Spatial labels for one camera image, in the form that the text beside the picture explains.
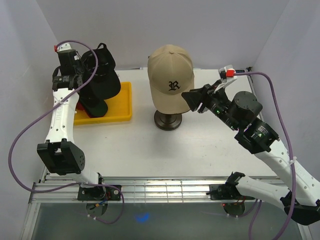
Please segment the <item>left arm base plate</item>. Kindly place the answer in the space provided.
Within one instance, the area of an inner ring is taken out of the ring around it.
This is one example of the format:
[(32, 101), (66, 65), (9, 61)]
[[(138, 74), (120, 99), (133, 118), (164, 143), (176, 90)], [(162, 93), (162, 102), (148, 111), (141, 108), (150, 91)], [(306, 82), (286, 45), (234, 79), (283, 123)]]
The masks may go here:
[(119, 201), (121, 185), (110, 186), (80, 186), (77, 193), (78, 201)]

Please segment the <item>beige cap black letter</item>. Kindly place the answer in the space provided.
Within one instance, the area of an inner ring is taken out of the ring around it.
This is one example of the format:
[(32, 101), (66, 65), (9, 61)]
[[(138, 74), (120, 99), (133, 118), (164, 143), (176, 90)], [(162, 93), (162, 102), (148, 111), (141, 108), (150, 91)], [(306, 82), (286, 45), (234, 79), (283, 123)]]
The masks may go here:
[(148, 58), (147, 74), (153, 104), (162, 114), (183, 114), (190, 107), (182, 97), (195, 87), (194, 66), (182, 47), (166, 44)]

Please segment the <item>dark green cap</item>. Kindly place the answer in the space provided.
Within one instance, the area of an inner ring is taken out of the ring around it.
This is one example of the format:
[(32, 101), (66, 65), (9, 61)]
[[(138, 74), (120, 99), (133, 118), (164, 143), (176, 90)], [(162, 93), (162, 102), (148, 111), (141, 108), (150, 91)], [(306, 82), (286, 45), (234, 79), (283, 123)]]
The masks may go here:
[(108, 112), (108, 105), (102, 99), (89, 98), (81, 101), (84, 111), (90, 118), (100, 118)]

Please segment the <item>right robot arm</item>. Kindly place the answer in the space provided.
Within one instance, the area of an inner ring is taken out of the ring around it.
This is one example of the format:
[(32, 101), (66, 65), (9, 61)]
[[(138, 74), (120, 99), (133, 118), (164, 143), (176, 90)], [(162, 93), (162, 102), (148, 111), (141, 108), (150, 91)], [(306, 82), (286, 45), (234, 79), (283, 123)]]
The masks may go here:
[(191, 111), (211, 111), (231, 130), (235, 140), (256, 158), (263, 161), (285, 184), (277, 187), (233, 172), (225, 184), (208, 193), (218, 199), (257, 198), (282, 209), (286, 214), (293, 209), (291, 219), (308, 226), (320, 220), (320, 183), (289, 152), (279, 135), (258, 118), (263, 106), (248, 91), (239, 91), (229, 100), (225, 89), (216, 90), (206, 84), (181, 94)]

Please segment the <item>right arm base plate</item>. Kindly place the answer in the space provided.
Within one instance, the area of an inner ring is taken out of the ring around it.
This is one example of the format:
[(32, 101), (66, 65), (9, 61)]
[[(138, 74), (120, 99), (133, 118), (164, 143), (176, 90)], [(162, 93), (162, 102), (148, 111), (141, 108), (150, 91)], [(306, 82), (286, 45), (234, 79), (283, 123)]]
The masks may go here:
[(242, 196), (235, 186), (229, 184), (210, 184), (206, 195), (211, 200), (235, 200)]

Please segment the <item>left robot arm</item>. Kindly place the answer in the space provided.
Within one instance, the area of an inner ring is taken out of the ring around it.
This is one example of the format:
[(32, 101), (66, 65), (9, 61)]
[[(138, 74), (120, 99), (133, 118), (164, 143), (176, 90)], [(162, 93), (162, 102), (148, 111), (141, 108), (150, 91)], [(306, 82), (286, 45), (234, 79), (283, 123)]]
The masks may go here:
[(87, 70), (78, 52), (69, 43), (56, 49), (59, 67), (52, 76), (53, 111), (45, 142), (38, 144), (37, 153), (52, 174), (70, 176), (100, 200), (106, 187), (99, 183), (99, 174), (86, 167), (84, 152), (74, 141), (74, 120), (79, 91), (86, 87)]

